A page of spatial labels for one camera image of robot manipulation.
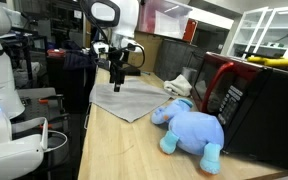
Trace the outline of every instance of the white cabinet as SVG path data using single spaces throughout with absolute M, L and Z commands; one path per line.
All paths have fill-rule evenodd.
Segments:
M 245 59 L 244 52 L 288 58 L 288 7 L 244 13 L 227 55 Z

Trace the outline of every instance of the table surface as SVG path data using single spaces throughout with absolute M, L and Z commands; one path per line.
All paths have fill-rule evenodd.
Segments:
M 108 83 L 109 78 L 109 72 L 99 69 L 96 84 Z M 138 78 L 150 85 L 163 87 L 163 81 L 153 73 L 142 74 Z M 191 155 L 179 148 L 171 155 L 166 155 L 160 150 L 159 141 L 167 129 L 152 124 L 150 115 L 151 113 L 128 123 L 93 104 L 84 141 L 79 179 L 234 180 L 282 171 L 245 157 L 222 154 L 220 173 L 207 177 L 200 172 L 200 156 Z

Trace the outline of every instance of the shelf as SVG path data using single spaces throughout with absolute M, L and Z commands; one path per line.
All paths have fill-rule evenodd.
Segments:
M 242 46 L 247 46 L 246 43 L 234 43 L 234 44 L 237 44 L 237 45 L 242 45 Z M 283 47 L 283 48 L 280 48 L 280 47 L 269 47 L 269 46 L 264 46 L 264 45 L 260 45 L 261 48 L 267 48 L 267 49 L 277 49 L 277 50 L 287 50 L 286 47 Z
M 255 30 L 255 27 L 241 27 L 242 30 Z M 269 30 L 288 30 L 288 27 L 269 27 Z

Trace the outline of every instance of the stuffed elephant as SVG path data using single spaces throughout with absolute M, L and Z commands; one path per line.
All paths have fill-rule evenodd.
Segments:
M 192 106 L 191 101 L 179 98 L 153 112 L 151 120 L 154 124 L 168 123 L 169 127 L 160 147 L 166 154 L 172 154 L 178 146 L 191 154 L 203 155 L 201 169 L 218 174 L 219 156 L 224 144 L 223 129 L 216 117 L 190 112 Z

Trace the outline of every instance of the microwave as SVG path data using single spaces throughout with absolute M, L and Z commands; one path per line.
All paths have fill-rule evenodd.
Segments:
M 192 97 L 217 117 L 225 153 L 288 168 L 288 72 L 206 53 Z

